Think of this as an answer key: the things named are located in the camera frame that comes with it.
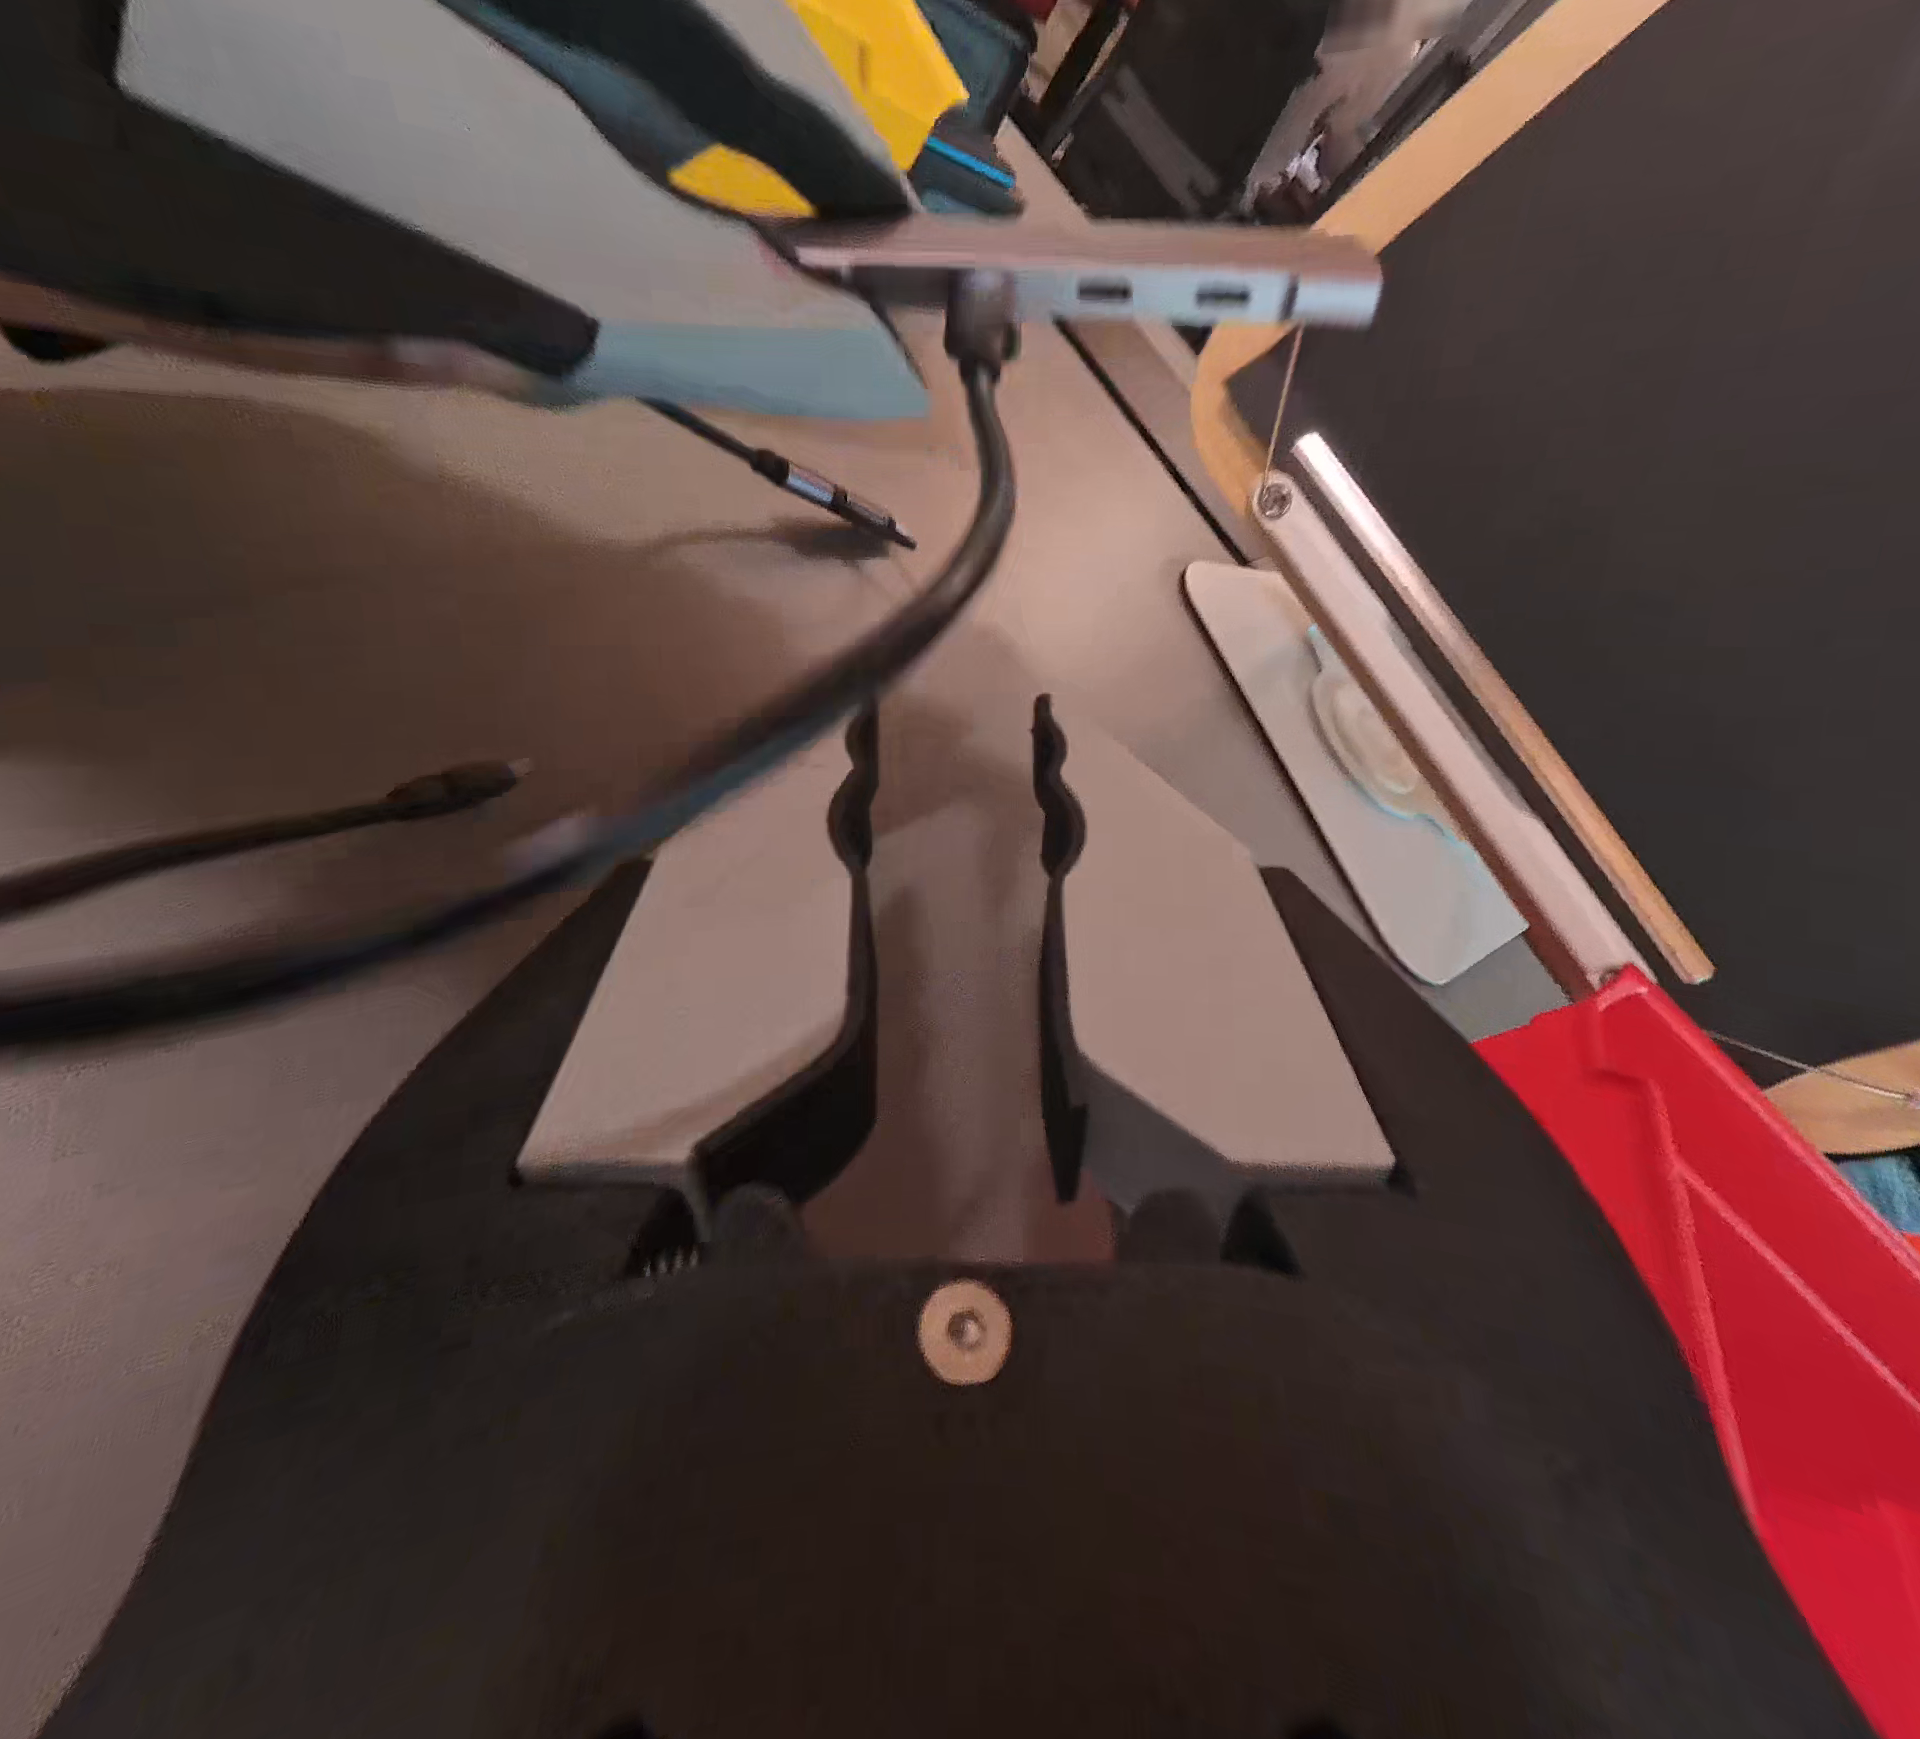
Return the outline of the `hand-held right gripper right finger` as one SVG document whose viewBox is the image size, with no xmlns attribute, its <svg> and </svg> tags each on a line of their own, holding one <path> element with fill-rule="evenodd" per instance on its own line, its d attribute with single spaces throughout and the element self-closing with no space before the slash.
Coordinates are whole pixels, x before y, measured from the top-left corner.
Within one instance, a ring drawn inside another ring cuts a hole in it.
<svg viewBox="0 0 1920 1739">
<path fill-rule="evenodd" d="M 1053 694 L 1030 718 L 1055 1196 L 1381 1187 L 1389 1138 L 1253 854 Z"/>
</svg>

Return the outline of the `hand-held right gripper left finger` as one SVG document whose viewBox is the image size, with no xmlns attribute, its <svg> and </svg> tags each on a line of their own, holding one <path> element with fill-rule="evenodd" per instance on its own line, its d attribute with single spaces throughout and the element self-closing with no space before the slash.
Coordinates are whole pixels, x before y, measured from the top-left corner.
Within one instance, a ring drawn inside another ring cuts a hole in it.
<svg viewBox="0 0 1920 1739">
<path fill-rule="evenodd" d="M 693 1215 L 803 1203 L 878 1115 L 865 707 L 659 846 L 516 1155 L 540 1186 L 642 1183 Z"/>
</svg>

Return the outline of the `red plastic bin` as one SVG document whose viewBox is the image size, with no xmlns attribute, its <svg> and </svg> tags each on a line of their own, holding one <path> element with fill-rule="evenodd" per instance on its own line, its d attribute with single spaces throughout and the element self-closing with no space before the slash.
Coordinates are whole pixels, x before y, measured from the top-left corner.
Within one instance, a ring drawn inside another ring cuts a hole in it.
<svg viewBox="0 0 1920 1739">
<path fill-rule="evenodd" d="M 1745 1515 L 1866 1719 L 1915 1736 L 1916 1238 L 1638 969 L 1475 1050 L 1653 1294 Z"/>
</svg>

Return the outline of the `grey usb hub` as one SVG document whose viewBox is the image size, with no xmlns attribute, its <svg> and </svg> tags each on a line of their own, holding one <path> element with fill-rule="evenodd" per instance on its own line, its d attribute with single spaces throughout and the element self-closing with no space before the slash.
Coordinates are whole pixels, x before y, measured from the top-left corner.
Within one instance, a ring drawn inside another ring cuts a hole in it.
<svg viewBox="0 0 1920 1739">
<path fill-rule="evenodd" d="M 1367 328 L 1383 271 L 1363 244 L 1302 228 L 913 213 L 800 222 L 784 253 L 881 311 L 944 311 L 989 282 L 1026 321 Z"/>
</svg>

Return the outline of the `black office chair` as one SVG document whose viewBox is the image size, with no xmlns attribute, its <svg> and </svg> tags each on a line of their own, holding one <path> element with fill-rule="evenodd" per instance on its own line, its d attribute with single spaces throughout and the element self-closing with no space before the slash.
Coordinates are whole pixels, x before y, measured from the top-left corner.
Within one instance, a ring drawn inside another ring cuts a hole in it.
<svg viewBox="0 0 1920 1739">
<path fill-rule="evenodd" d="M 1096 218 L 1200 222 L 1239 201 L 1315 74 L 1332 0 L 1140 0 L 1074 116 L 1058 172 Z"/>
</svg>

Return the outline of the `black board on stand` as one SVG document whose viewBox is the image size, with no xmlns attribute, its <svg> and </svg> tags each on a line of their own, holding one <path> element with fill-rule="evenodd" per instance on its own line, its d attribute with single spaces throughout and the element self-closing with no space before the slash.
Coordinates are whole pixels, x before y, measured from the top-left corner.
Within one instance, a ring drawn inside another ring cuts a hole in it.
<svg viewBox="0 0 1920 1739">
<path fill-rule="evenodd" d="M 1324 218 L 1324 230 L 1386 250 L 1416 228 L 1458 185 L 1481 173 L 1517 135 L 1538 125 L 1549 106 L 1670 0 L 1559 0 L 1529 30 L 1504 47 L 1475 81 L 1464 86 L 1381 166 L 1342 191 Z M 1510 681 L 1493 667 L 1460 615 L 1414 562 L 1403 538 L 1389 537 L 1370 507 L 1360 507 L 1356 480 L 1341 476 L 1331 494 L 1331 520 L 1349 553 L 1386 584 L 1388 607 L 1399 617 L 1406 657 L 1419 649 L 1435 663 L 1430 681 L 1461 688 L 1461 735 L 1481 740 L 1481 760 L 1512 751 L 1519 775 L 1545 801 L 1538 813 L 1555 837 L 1589 862 L 1599 887 L 1570 887 L 1586 920 L 1599 920 L 1601 899 L 1619 902 L 1614 920 L 1666 965 L 1692 971 L 1705 951 L 1683 925 L 1646 866 L 1629 855 L 1617 830 L 1591 794 L 1576 781 L 1559 746 L 1523 707 Z M 1856 1055 L 1833 1066 L 1745 1047 L 1762 1071 L 1784 1073 L 1771 1099 L 1787 1122 L 1828 1155 L 1870 1160 L 1916 1151 L 1916 1043 Z"/>
</svg>

